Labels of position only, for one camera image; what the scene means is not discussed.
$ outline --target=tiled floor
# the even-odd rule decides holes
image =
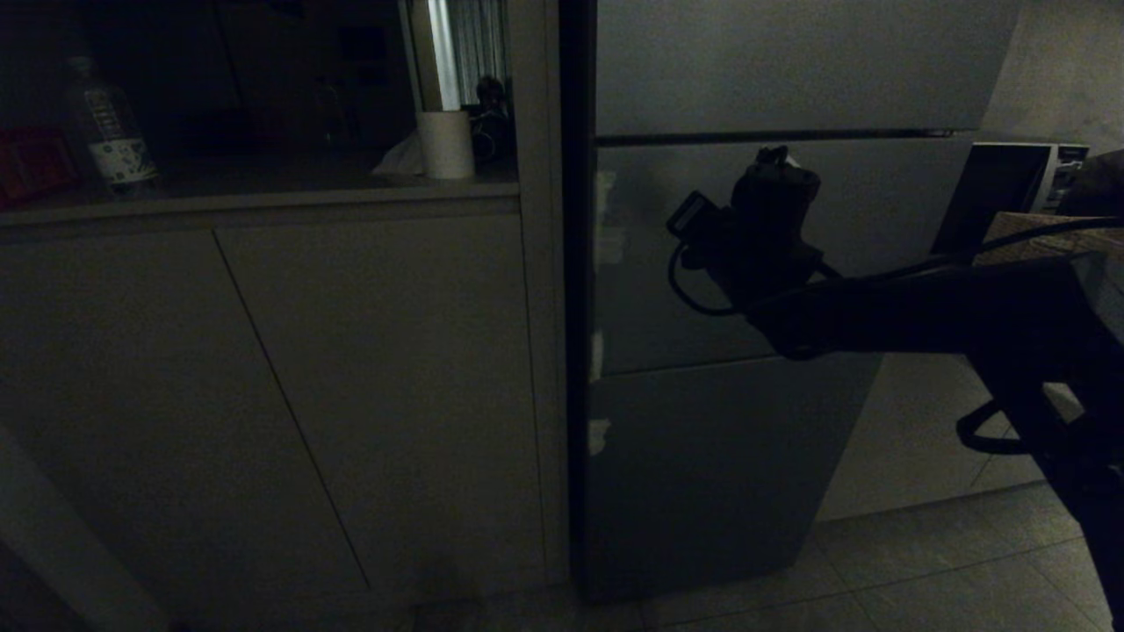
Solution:
[[[1044,485],[822,523],[796,566],[737,584],[595,608],[560,587],[413,619],[354,630],[1112,631],[1080,530]]]

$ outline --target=curtain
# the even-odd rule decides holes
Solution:
[[[445,0],[456,61],[461,102],[478,103],[484,75],[507,85],[507,7],[505,0]]]

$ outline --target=microwave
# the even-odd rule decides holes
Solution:
[[[934,254],[980,245],[995,214],[1053,214],[1073,184],[1088,145],[981,134],[933,242]]]

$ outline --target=plastic bottle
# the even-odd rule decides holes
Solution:
[[[124,199],[158,197],[160,172],[125,92],[99,79],[90,57],[70,57],[66,63],[79,75],[66,99],[110,192]]]

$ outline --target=shelf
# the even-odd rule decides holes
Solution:
[[[366,154],[232,156],[162,165],[164,197],[117,201],[94,187],[0,211],[0,228],[176,213],[517,197],[515,160],[474,178],[371,175]]]

